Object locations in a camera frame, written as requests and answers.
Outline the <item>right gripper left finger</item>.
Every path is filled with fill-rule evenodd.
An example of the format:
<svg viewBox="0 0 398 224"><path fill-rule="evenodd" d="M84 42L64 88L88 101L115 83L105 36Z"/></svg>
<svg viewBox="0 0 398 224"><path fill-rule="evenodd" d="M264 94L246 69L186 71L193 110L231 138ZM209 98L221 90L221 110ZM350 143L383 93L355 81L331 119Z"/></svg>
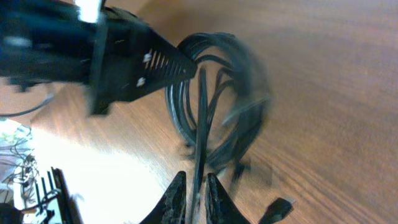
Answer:
<svg viewBox="0 0 398 224"><path fill-rule="evenodd" d="M184 224L187 207L186 172L179 171L140 224Z"/></svg>

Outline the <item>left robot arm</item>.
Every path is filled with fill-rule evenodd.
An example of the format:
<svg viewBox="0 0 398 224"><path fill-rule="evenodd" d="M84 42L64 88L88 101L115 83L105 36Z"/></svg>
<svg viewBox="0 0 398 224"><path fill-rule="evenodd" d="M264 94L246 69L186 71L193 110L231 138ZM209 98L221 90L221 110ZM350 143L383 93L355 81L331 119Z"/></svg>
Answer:
<svg viewBox="0 0 398 224"><path fill-rule="evenodd" d="M22 88L83 84L91 115L195 76L196 63L134 14L103 1L94 22L80 12L63 1L2 1L1 75Z"/></svg>

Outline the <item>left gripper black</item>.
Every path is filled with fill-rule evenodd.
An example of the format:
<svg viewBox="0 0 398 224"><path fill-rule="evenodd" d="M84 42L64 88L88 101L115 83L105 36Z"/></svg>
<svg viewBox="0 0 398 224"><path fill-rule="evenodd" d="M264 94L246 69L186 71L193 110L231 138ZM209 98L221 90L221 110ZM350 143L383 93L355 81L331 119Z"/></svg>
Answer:
<svg viewBox="0 0 398 224"><path fill-rule="evenodd" d="M102 7L96 24L90 79L89 115L107 115L114 102L132 102L193 78L197 65L136 15Z"/></svg>

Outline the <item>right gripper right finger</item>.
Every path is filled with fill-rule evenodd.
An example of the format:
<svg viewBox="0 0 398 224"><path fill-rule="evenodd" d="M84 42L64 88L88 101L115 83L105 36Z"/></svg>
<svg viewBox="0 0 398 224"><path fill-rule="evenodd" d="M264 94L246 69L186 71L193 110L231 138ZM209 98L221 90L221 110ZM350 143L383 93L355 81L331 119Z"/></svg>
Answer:
<svg viewBox="0 0 398 224"><path fill-rule="evenodd" d="M207 175L205 194L207 224L250 224L213 173Z"/></svg>

